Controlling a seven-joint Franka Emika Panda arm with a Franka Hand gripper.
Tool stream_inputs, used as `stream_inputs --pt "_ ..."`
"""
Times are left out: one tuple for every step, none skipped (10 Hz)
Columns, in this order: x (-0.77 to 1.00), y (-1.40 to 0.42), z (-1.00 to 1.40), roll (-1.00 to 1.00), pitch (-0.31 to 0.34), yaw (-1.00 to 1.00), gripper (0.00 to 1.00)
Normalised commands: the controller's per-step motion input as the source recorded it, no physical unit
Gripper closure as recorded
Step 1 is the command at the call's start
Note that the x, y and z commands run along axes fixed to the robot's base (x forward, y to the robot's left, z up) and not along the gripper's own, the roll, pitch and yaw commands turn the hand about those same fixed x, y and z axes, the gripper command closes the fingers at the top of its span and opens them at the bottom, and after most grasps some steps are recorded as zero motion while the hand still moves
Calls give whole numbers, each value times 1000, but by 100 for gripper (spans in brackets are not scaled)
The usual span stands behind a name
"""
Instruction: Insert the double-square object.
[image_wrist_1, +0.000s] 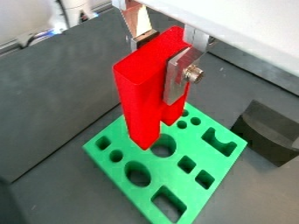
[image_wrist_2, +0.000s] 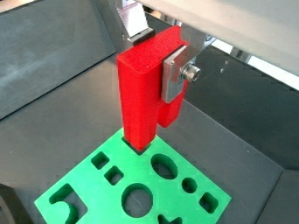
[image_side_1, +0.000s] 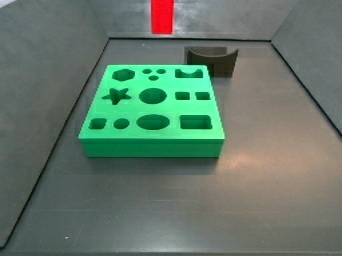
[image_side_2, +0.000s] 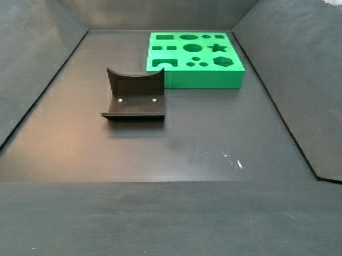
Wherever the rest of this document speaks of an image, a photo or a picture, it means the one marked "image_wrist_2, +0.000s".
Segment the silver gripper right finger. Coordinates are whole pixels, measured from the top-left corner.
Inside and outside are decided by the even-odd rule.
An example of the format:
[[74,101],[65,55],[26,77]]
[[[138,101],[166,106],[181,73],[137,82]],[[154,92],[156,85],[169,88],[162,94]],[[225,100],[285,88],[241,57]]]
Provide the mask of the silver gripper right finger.
[[188,45],[181,45],[162,61],[161,99],[165,103],[170,103],[181,93],[185,81],[196,81],[200,75],[200,69],[193,65],[196,57],[216,40],[189,26],[181,27],[180,38]]

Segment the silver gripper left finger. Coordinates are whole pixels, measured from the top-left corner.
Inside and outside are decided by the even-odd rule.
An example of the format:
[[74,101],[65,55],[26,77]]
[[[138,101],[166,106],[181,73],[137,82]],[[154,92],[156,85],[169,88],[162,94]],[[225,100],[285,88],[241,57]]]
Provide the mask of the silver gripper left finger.
[[122,24],[125,47],[136,46],[154,35],[146,23],[142,5],[136,0],[116,0],[116,12]]

